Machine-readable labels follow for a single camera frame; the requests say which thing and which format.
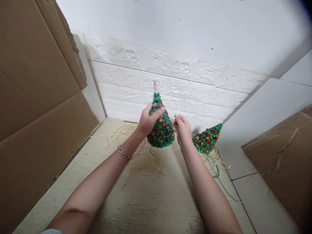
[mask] cardboard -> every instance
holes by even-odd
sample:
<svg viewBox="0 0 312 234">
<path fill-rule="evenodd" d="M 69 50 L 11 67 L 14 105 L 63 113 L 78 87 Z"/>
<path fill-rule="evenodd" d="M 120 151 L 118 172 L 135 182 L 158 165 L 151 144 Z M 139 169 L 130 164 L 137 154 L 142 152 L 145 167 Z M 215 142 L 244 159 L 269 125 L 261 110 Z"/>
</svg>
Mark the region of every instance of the cardboard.
<svg viewBox="0 0 312 234">
<path fill-rule="evenodd" d="M 1 2 L 0 233 L 15 229 L 99 124 L 58 9 Z"/>
<path fill-rule="evenodd" d="M 311 142 L 312 105 L 242 147 L 301 229 L 311 201 Z"/>
</svg>

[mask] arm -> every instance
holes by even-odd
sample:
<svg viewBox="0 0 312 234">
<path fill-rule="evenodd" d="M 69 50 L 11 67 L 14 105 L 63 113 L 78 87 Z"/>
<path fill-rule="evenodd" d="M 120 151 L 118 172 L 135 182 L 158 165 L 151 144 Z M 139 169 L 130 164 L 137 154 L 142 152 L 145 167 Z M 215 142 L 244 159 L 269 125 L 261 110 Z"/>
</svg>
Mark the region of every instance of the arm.
<svg viewBox="0 0 312 234">
<path fill-rule="evenodd" d="M 150 116 L 151 107 L 152 103 L 143 110 L 137 129 L 121 145 L 128 157 L 134 154 L 164 112 L 162 107 Z M 46 229 L 54 228 L 64 234 L 87 233 L 96 213 L 127 163 L 127 159 L 116 150 L 76 188 Z"/>
<path fill-rule="evenodd" d="M 190 123 L 175 115 L 174 127 L 209 233 L 242 233 L 234 212 L 192 142 Z"/>
</svg>

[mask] hand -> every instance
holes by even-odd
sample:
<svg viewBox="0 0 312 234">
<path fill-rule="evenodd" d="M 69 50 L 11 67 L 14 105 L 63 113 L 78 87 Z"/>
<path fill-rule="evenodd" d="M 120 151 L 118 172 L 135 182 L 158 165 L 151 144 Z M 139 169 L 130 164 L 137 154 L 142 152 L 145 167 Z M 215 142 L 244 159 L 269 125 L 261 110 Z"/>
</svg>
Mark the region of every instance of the hand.
<svg viewBox="0 0 312 234">
<path fill-rule="evenodd" d="M 173 126 L 177 130 L 177 139 L 180 147 L 192 144 L 191 124 L 183 115 L 175 115 Z"/>
<path fill-rule="evenodd" d="M 150 115 L 150 111 L 152 110 L 152 104 L 150 103 L 143 111 L 139 121 L 139 124 L 136 128 L 136 133 L 144 139 L 153 129 L 155 122 L 161 117 L 163 112 L 165 111 L 164 107 L 161 107 L 157 111 L 155 111 L 152 115 Z"/>
</svg>

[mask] green christmas tree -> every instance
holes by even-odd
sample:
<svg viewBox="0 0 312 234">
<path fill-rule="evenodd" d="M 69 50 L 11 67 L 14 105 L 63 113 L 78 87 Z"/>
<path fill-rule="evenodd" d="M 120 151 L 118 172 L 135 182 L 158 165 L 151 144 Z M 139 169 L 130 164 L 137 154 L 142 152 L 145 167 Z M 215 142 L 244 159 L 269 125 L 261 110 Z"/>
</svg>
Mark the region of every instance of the green christmas tree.
<svg viewBox="0 0 312 234">
<path fill-rule="evenodd" d="M 154 93 L 154 100 L 150 115 L 163 106 L 159 93 Z M 174 129 L 167 110 L 155 122 L 153 130 L 148 134 L 147 140 L 153 147 L 162 148 L 169 146 L 175 140 Z"/>
<path fill-rule="evenodd" d="M 193 137 L 193 143 L 198 152 L 208 155 L 215 147 L 215 143 L 219 139 L 222 124 L 217 124 L 212 128 L 207 128 L 200 134 Z"/>
</svg>

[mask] forearm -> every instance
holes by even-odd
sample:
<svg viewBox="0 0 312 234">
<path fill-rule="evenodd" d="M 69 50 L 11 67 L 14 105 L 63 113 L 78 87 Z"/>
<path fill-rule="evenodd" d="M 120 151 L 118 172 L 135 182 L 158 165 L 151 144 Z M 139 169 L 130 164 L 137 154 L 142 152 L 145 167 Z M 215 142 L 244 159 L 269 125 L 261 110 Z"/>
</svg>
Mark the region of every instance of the forearm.
<svg viewBox="0 0 312 234">
<path fill-rule="evenodd" d="M 121 149 L 131 157 L 143 138 L 134 132 L 121 145 Z M 77 187 L 62 210 L 78 210 L 96 214 L 127 163 L 127 159 L 116 150 Z"/>
<path fill-rule="evenodd" d="M 181 146 L 195 196 L 210 233 L 242 233 L 235 214 L 192 142 Z"/>
</svg>

